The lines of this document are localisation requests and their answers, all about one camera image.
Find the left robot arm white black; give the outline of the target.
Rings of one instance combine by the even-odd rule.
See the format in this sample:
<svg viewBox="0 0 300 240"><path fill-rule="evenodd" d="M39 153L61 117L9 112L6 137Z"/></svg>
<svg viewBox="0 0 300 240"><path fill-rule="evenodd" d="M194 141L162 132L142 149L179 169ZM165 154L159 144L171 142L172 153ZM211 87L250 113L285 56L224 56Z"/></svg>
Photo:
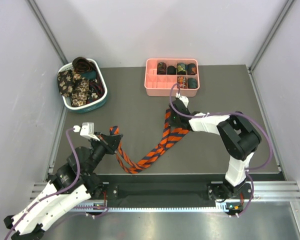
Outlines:
<svg viewBox="0 0 300 240"><path fill-rule="evenodd" d="M20 213L9 215L4 224L7 240L40 240L45 232L72 209L80 209L87 200L106 199L107 188L95 173L105 155L114 155L122 134L98 134L90 147L73 147L66 163L48 182L41 193Z"/></svg>

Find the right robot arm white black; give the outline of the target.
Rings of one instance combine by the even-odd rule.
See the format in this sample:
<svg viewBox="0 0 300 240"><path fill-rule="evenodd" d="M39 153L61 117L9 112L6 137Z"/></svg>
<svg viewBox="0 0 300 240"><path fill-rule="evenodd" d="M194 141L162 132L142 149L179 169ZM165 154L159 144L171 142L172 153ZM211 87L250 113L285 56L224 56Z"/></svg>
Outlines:
<svg viewBox="0 0 300 240"><path fill-rule="evenodd" d="M221 199L235 198L242 191L250 161L262 141L260 134L239 112L226 115L190 113L185 96L170 101L169 123L191 132L205 132L221 137L229 153L228 169L221 184Z"/></svg>

